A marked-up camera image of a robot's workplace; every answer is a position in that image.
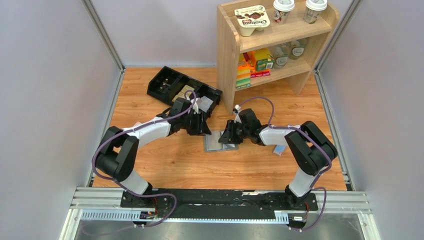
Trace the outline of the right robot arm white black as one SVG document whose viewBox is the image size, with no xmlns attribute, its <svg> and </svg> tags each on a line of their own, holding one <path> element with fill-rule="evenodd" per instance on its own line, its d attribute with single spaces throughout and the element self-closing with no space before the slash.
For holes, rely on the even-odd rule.
<svg viewBox="0 0 424 240">
<path fill-rule="evenodd" d="M 218 141 L 239 145 L 245 139 L 259 146 L 286 146 L 290 149 L 298 170 L 285 190 L 298 199 L 312 190 L 338 156 L 335 145 L 314 122 L 306 121 L 295 126 L 261 124 L 251 108 L 239 111 L 234 120 L 228 120 Z"/>
</svg>

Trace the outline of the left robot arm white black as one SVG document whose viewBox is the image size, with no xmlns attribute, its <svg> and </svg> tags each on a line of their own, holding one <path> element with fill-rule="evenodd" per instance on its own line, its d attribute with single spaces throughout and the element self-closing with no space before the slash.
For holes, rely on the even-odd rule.
<svg viewBox="0 0 424 240">
<path fill-rule="evenodd" d="M 210 135 L 208 114 L 199 108 L 198 101 L 179 97 L 150 121 L 128 128 L 109 127 L 92 157 L 93 172 L 134 196 L 143 196 L 150 184 L 134 169 L 138 149 L 181 129 L 191 136 Z"/>
</svg>

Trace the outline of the blue card on table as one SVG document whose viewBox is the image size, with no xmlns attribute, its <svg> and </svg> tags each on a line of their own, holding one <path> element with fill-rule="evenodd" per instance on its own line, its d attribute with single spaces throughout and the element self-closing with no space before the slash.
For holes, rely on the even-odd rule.
<svg viewBox="0 0 424 240">
<path fill-rule="evenodd" d="M 285 149 L 286 149 L 285 145 L 276 145 L 274 150 L 273 150 L 273 153 L 275 155 L 281 157 Z"/>
</svg>

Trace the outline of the white pink card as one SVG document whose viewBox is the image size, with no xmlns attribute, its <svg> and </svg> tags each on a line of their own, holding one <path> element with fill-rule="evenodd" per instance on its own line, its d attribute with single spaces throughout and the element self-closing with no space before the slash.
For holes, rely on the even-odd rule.
<svg viewBox="0 0 424 240">
<path fill-rule="evenodd" d="M 138 121 L 132 127 L 133 128 L 136 128 L 136 127 L 141 126 L 141 125 L 142 125 L 142 123 Z"/>
</svg>

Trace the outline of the black organizer tray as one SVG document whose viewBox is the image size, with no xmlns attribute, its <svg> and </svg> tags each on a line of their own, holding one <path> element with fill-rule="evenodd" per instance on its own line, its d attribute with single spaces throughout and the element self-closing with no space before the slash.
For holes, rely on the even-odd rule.
<svg viewBox="0 0 424 240">
<path fill-rule="evenodd" d="M 174 96 L 185 86 L 194 88 L 197 98 L 206 96 L 213 100 L 213 104 L 204 112 L 207 119 L 212 115 L 213 110 L 220 104 L 222 91 L 204 82 L 192 78 L 168 66 L 164 66 L 148 83 L 147 94 L 169 106 L 172 106 Z"/>
</svg>

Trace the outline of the colourful sticky note stack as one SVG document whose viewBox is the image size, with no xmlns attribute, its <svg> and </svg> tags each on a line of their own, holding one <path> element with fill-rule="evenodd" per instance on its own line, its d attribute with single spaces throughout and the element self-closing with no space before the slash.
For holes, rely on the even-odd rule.
<svg viewBox="0 0 424 240">
<path fill-rule="evenodd" d="M 251 86 L 251 68 L 248 64 L 240 65 L 236 72 L 235 88 L 244 89 Z"/>
</svg>

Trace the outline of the green yellow box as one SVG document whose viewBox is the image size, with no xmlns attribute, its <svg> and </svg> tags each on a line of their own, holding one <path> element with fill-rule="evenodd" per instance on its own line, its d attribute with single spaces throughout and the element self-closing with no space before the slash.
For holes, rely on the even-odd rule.
<svg viewBox="0 0 424 240">
<path fill-rule="evenodd" d="M 260 48 L 247 53 L 255 71 L 260 72 L 273 68 L 274 60 L 268 48 Z"/>
</svg>

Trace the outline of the glass jar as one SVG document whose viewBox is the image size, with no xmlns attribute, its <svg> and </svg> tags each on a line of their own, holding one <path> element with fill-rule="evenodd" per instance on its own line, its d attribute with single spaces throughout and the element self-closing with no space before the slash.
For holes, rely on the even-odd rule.
<svg viewBox="0 0 424 240">
<path fill-rule="evenodd" d="M 291 46 L 288 43 L 279 44 L 273 48 L 274 69 L 282 69 L 286 65 L 290 55 L 290 48 Z"/>
<path fill-rule="evenodd" d="M 291 46 L 290 46 L 290 54 L 288 56 L 289 59 L 291 60 L 299 59 L 304 53 L 305 48 L 308 44 L 308 41 L 309 41 L 308 37 L 292 40 L 290 42 Z"/>
</svg>

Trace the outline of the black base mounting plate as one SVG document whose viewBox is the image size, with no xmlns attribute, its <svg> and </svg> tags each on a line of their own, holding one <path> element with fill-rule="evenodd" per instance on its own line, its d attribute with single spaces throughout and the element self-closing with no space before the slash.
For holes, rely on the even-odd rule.
<svg viewBox="0 0 424 240">
<path fill-rule="evenodd" d="M 313 193 L 298 201 L 276 191 L 157 188 L 150 193 L 153 199 L 124 192 L 120 206 L 152 208 L 159 217 L 220 220 L 270 220 L 275 211 L 318 210 Z"/>
</svg>

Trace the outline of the right glass jar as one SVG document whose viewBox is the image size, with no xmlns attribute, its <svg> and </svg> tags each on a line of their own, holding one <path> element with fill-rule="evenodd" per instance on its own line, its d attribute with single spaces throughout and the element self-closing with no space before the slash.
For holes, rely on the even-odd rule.
<svg viewBox="0 0 424 240">
<path fill-rule="evenodd" d="M 292 40 L 290 42 L 291 46 L 290 46 L 290 54 L 288 56 L 289 59 L 291 60 L 299 59 L 304 53 L 305 48 L 308 44 L 308 41 L 309 41 L 308 37 Z"/>
</svg>

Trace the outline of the Chobani yogurt pack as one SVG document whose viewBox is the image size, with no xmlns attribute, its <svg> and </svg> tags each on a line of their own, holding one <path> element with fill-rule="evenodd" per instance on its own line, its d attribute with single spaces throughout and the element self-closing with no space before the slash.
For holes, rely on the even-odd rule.
<svg viewBox="0 0 424 240">
<path fill-rule="evenodd" d="M 263 31 L 270 25 L 266 8 L 263 5 L 254 5 L 234 10 L 239 24 L 239 34 L 249 37 L 254 31 Z"/>
</svg>

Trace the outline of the left paper coffee cup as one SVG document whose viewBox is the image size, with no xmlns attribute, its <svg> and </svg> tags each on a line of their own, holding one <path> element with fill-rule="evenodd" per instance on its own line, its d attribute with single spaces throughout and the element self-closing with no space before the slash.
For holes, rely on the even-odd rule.
<svg viewBox="0 0 424 240">
<path fill-rule="evenodd" d="M 273 20 L 277 24 L 285 24 L 288 20 L 290 12 L 295 8 L 294 0 L 274 0 Z"/>
</svg>

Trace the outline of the paper coffee cup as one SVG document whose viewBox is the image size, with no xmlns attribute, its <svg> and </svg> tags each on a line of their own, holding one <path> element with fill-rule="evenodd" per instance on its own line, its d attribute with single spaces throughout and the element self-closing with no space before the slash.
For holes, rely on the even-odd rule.
<svg viewBox="0 0 424 240">
<path fill-rule="evenodd" d="M 274 0 L 273 20 L 277 24 L 285 24 L 288 20 L 290 12 L 295 8 L 294 0 Z"/>
<path fill-rule="evenodd" d="M 308 24 L 314 24 L 321 13 L 327 8 L 327 0 L 306 0 L 304 21 Z"/>
</svg>

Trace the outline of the right paper coffee cup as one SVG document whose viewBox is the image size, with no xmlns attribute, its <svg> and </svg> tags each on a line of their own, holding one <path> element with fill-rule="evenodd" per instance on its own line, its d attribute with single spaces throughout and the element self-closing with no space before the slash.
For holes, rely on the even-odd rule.
<svg viewBox="0 0 424 240">
<path fill-rule="evenodd" d="M 314 24 L 321 13 L 327 8 L 327 0 L 306 0 L 304 21 L 308 24 Z"/>
</svg>

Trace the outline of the aluminium frame rail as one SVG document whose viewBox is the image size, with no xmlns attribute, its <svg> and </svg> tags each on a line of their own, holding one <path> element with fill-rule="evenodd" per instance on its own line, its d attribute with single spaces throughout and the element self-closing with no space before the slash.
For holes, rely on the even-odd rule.
<svg viewBox="0 0 424 240">
<path fill-rule="evenodd" d="M 124 190 L 118 187 L 77 187 L 70 209 L 105 210 L 105 211 L 153 211 L 150 208 L 121 207 Z M 364 192 L 361 191 L 327 191 L 326 214 L 360 214 L 371 215 L 372 209 Z"/>
</svg>

